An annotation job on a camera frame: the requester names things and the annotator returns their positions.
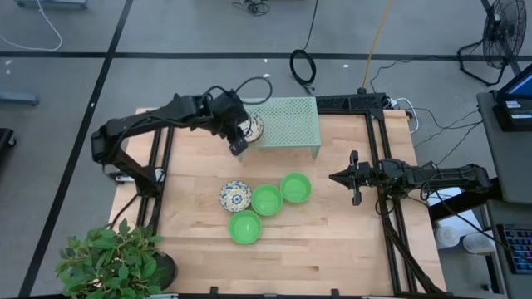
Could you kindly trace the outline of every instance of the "green bowl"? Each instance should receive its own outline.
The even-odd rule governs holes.
[[[260,185],[251,195],[251,206],[259,215],[272,216],[283,207],[283,195],[271,184]]]
[[[281,181],[281,192],[290,203],[303,203],[312,192],[312,185],[303,174],[289,174]]]
[[[229,220],[229,235],[240,244],[251,244],[260,236],[263,224],[254,211],[238,212]]]

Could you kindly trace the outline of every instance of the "keyboard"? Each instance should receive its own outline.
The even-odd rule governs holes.
[[[369,109],[384,109],[388,105],[385,93],[364,95],[317,96],[319,113],[358,112]]]
[[[497,225],[499,235],[511,252],[506,261],[515,274],[532,274],[532,225]]]

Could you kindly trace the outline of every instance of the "green leaves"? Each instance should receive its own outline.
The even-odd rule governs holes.
[[[159,281],[164,276],[155,255],[162,252],[152,244],[162,240],[153,228],[131,230],[126,220],[120,222],[118,233],[105,226],[89,231],[85,240],[68,238],[56,266],[63,293],[89,299],[141,299],[161,293]]]
[[[130,271],[124,265],[122,265],[122,267],[120,267],[120,269],[118,269],[118,277],[120,277],[121,279],[127,278],[127,275],[129,273],[130,273]]]
[[[157,295],[162,293],[160,287],[158,286],[149,286],[148,292],[150,292],[151,295]]]

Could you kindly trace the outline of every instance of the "wooden tabletop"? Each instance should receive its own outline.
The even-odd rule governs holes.
[[[385,116],[392,157],[415,165],[404,111],[387,110]],[[247,154],[241,164],[226,140],[204,130],[175,131],[158,234],[165,237],[160,250],[174,258],[179,275],[166,292],[207,293],[217,286],[220,293],[327,295],[337,288],[342,295],[392,295],[382,222],[374,209],[376,189],[363,188],[362,204],[354,207],[352,192],[328,178],[348,166],[351,150],[371,163],[365,119],[320,115],[319,121],[322,147],[316,160],[308,149],[262,149]],[[382,158],[377,122],[374,128]],[[153,133],[129,139],[127,153],[147,164],[152,138]],[[310,178],[312,197],[302,204],[285,201],[281,212],[261,217],[263,233],[256,243],[235,243],[227,229],[233,214],[219,203],[221,187],[233,179],[252,189],[279,185],[292,172]],[[110,218],[134,193],[134,184],[118,187]],[[139,202],[124,212],[128,221],[136,220]],[[445,289],[426,207],[411,199],[403,199],[402,207],[412,255]],[[397,250],[396,255],[407,290]]]

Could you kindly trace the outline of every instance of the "concrete floor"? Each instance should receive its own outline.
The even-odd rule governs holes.
[[[106,52],[125,2],[91,0],[85,12],[48,10],[64,38],[60,51]],[[368,53],[385,5],[386,0],[320,2],[308,51]],[[268,15],[252,17],[229,0],[136,0],[117,51],[291,52],[302,47],[314,1],[278,0],[270,6]],[[480,39],[484,19],[480,1],[394,2],[377,53],[454,55],[460,46]],[[11,1],[0,2],[0,34],[31,47],[54,47],[56,42],[37,11],[19,8]],[[0,51],[16,50],[0,42]],[[532,55],[530,38],[525,39],[521,54]],[[2,58],[0,52],[0,90],[36,92],[42,97],[37,107],[0,105],[0,127],[14,129],[18,139],[0,179],[0,224],[4,228],[0,231],[0,297],[18,294],[102,62],[99,58]],[[391,62],[374,61],[370,76]],[[355,93],[362,84],[365,61],[316,63],[318,96]],[[468,67],[486,77],[497,74],[484,62],[470,62]],[[115,59],[89,133],[112,117],[132,114],[137,107],[163,105],[175,92],[197,94],[212,85],[236,87],[250,76],[264,74],[270,75],[273,96],[305,95],[284,59]],[[507,71],[503,83],[511,77]],[[443,125],[474,110],[475,95],[488,91],[459,72],[455,61],[397,64],[381,72],[375,87],[392,98],[406,97],[414,106],[432,110]],[[257,85],[242,96],[260,97],[264,92]],[[414,144],[438,131],[427,113],[420,111],[419,117],[421,128],[412,135]],[[479,119],[478,114],[472,115],[467,123]],[[448,130],[421,145],[416,149],[418,163],[439,161],[465,132]],[[472,152],[472,145],[478,150]],[[483,165],[495,175],[481,126],[443,166],[468,163]],[[33,295],[58,292],[61,285],[53,273],[57,249],[65,246],[67,236],[84,235],[105,223],[114,192],[115,185],[91,161],[87,138]],[[502,297],[480,289],[481,283],[489,281],[484,260],[460,250],[441,252],[448,290],[462,296]]]

